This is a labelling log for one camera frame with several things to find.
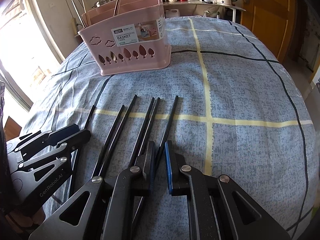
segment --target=blue gripper pad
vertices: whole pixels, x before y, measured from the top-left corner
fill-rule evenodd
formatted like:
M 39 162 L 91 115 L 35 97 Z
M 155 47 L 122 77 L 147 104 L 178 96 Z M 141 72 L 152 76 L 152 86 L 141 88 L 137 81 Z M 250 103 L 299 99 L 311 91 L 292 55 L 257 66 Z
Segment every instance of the blue gripper pad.
M 173 186 L 172 186 L 172 169 L 171 169 L 170 150 L 168 146 L 168 141 L 165 142 L 165 163 L 166 163 L 166 169 L 167 169 L 168 190 L 169 190 L 169 194 L 171 195 L 173 191 Z
M 58 142 L 62 141 L 65 138 L 68 138 L 69 136 L 77 132 L 79 132 L 79 127 L 75 123 L 52 132 L 48 137 L 48 145 L 56 146 Z

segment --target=pink chopsticks basket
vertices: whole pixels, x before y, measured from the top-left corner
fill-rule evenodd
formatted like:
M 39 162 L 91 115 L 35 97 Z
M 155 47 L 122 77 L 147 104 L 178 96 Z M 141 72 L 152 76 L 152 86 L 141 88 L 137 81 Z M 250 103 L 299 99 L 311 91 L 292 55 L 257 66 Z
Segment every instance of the pink chopsticks basket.
M 156 70 L 171 59 L 162 0 L 120 0 L 83 14 L 88 25 L 79 31 L 101 75 Z

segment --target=metal chopstick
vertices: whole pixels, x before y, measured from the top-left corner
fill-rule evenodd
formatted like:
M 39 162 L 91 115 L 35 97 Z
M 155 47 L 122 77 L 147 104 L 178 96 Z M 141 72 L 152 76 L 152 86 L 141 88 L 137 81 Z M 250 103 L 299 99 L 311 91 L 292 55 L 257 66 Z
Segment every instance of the metal chopstick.
M 118 120 L 120 119 L 120 116 L 121 116 L 121 113 L 122 113 L 123 109 L 124 109 L 124 105 L 121 106 L 121 108 L 120 108 L 120 110 L 119 110 L 119 112 L 118 112 L 118 114 L 117 114 L 117 116 L 116 116 L 116 118 L 115 118 L 115 120 L 114 120 L 111 128 L 110 128 L 110 131 L 109 131 L 109 133 L 108 133 L 108 136 L 107 136 L 107 138 L 106 138 L 106 141 L 104 142 L 104 145 L 103 145 L 103 147 L 102 147 L 102 149 L 101 149 L 101 152 L 100 152 L 100 154 L 99 154 L 99 158 L 98 158 L 98 160 L 97 160 L 97 162 L 96 162 L 96 166 L 95 166 L 95 168 L 94 168 L 94 170 L 93 170 L 93 173 L 92 173 L 92 176 L 91 176 L 92 178 L 93 178 L 94 176 L 97 176 L 97 175 L 99 174 L 99 171 L 100 171 L 100 169 L 101 169 L 101 163 L 102 163 L 102 160 L 103 160 L 103 158 L 104 158 L 104 153 L 105 153 L 105 151 L 107 150 L 107 147 L 108 147 L 108 145 L 109 145 L 109 143 L 110 143 L 110 141 L 111 141 L 111 139 L 112 139 L 114 130 L 116 129 Z
M 92 115 L 93 115 L 93 112 L 95 111 L 95 109 L 96 109 L 96 106 L 92 105 L 92 107 L 90 109 L 90 112 L 88 114 L 87 120 L 85 121 L 84 129 L 88 128 L 89 122 L 90 122 L 90 120 L 92 118 Z M 74 159 L 73 165 L 72 165 L 73 174 L 71 175 L 71 178 L 70 178 L 70 190 L 69 190 L 68 198 L 70 198 L 73 195 L 74 190 L 75 190 L 75 179 L 76 179 L 76 174 L 77 174 L 77 169 L 78 169 L 78 163 L 79 163 L 79 156 L 80 156 L 81 148 L 82 147 L 78 148 L 75 151 L 75 153 L 73 154 L 73 159 Z
M 147 126 L 148 118 L 149 118 L 149 115 L 150 115 L 150 112 L 151 112 L 151 109 L 152 109 L 154 101 L 155 101 L 155 98 L 151 98 L 151 102 L 149 104 L 146 116 L 145 116 L 145 118 L 143 120 L 143 123 L 141 125 L 137 140 L 136 140 L 136 142 L 134 144 L 134 147 L 133 147 L 133 150 L 132 150 L 132 153 L 131 153 L 131 157 L 130 157 L 130 160 L 129 160 L 129 163 L 128 163 L 128 167 L 133 166 L 134 162 L 135 162 L 135 159 L 137 158 L 138 149 L 139 149 L 141 141 L 142 141 L 142 139 L 144 137 L 144 133 L 145 133 L 145 129 L 146 129 L 146 126 Z
M 167 122 L 167 126 L 165 127 L 165 131 L 164 131 L 164 134 L 162 136 L 162 140 L 161 140 L 161 143 L 160 143 L 157 155 L 156 155 L 155 172 L 154 172 L 155 176 L 156 176 L 156 172 L 157 172 L 158 167 L 159 167 L 159 162 L 161 160 L 161 156 L 162 156 L 162 153 L 163 153 L 163 150 L 164 150 L 164 145 L 165 145 L 165 142 L 166 142 L 167 137 L 168 137 L 170 126 L 171 126 L 172 119 L 173 119 L 173 116 L 174 116 L 174 112 L 176 110 L 176 106 L 177 106 L 177 103 L 178 103 L 178 98 L 179 97 L 176 96 L 175 99 L 174 99 L 174 102 L 173 102 L 173 105 L 172 105 L 172 108 L 171 108 L 171 111 L 170 111 L 170 115 L 169 115 L 169 120 Z M 137 210 L 136 210 L 136 212 L 135 212 L 135 214 L 133 216 L 132 227 L 131 227 L 132 228 L 132 235 L 135 233 L 135 229 L 137 228 L 137 224 L 138 224 L 138 221 L 140 219 L 140 214 L 141 214 L 141 211 L 142 211 L 143 206 L 144 206 L 145 198 L 146 197 L 141 197 L 139 205 L 138 205 L 138 208 L 137 208 Z
M 107 168 L 108 168 L 108 166 L 109 166 L 109 164 L 110 164 L 110 160 L 111 160 L 113 151 L 114 151 L 114 149 L 115 149 L 115 147 L 116 147 L 116 143 L 117 143 L 117 141 L 118 141 L 118 139 L 119 139 L 119 137 L 120 137 L 120 134 L 121 134 L 121 132 L 122 132 L 122 130 L 123 130 L 123 127 L 124 127 L 124 125 L 125 125 L 125 122 L 126 122 L 127 119 L 128 119 L 129 113 L 130 113 L 130 111 L 131 111 L 131 109 L 132 109 L 132 107 L 133 107 L 136 99 L 137 99 L 137 95 L 134 95 L 134 97 L 133 97 L 133 99 L 132 99 L 132 101 L 131 101 L 131 103 L 130 103 L 128 109 L 127 109 L 127 111 L 125 112 L 124 117 L 123 117 L 123 119 L 122 119 L 122 121 L 121 121 L 121 123 L 120 123 L 120 125 L 119 125 L 119 127 L 118 127 L 118 130 L 117 130 L 117 132 L 116 132 L 116 135 L 115 135 L 115 137 L 114 137 L 113 140 L 112 140 L 112 143 L 111 143 L 111 145 L 110 145 L 110 148 L 109 148 L 109 150 L 106 152 L 106 154 L 105 154 L 105 156 L 104 156 L 104 158 L 103 158 L 101 170 L 100 170 L 100 172 L 99 172 L 99 176 L 101 176 L 101 177 L 103 177 L 103 178 L 104 178 L 105 175 L 106 175 Z
M 150 120 L 149 120 L 149 123 L 148 123 L 148 127 L 147 127 L 147 130 L 146 130 L 146 133 L 145 133 L 145 135 L 143 137 L 143 141 L 142 141 L 141 148 L 139 150 L 138 156 L 143 154 L 144 149 L 145 149 L 145 147 L 147 145 L 148 137 L 149 137 L 149 134 L 151 132 L 152 124 L 153 124 L 153 121 L 154 121 L 155 116 L 156 116 L 156 112 L 157 112 L 157 109 L 158 109 L 158 106 L 159 106 L 159 102 L 160 102 L 160 98 L 157 98 L 155 106 L 154 106 L 154 108 L 152 110 L 152 113 L 151 113 L 151 117 L 150 117 Z

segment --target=wooden door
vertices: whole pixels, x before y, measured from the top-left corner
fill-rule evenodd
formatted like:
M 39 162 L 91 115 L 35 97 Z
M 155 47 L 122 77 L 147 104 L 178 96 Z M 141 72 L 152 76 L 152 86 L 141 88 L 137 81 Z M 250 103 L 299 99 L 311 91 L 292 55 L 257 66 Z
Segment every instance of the wooden door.
M 295 23 L 295 0 L 243 0 L 241 24 L 284 60 Z

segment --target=blue checkered bedsheet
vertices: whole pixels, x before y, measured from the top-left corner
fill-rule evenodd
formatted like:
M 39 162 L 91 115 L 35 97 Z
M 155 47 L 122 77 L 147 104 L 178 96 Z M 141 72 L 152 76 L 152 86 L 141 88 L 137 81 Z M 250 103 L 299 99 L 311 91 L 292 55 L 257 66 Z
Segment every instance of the blue checkered bedsheet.
M 161 98 L 150 135 L 158 146 L 178 95 L 168 137 L 175 152 L 207 175 L 228 174 L 297 238 L 310 221 L 319 158 L 313 124 L 290 75 L 241 25 L 202 17 L 172 18 L 166 24 L 172 57 L 163 70 L 102 77 L 86 45 L 79 45 L 45 84 L 23 133 L 71 123 L 83 128 L 96 104 L 92 137 L 78 167 L 80 188 L 90 179 L 122 104 L 139 96 L 107 177 L 126 167 L 150 98 Z M 45 204 L 47 216 L 65 195 L 64 185 Z M 189 239 L 186 198 L 168 194 L 164 159 L 137 233 L 136 239 Z

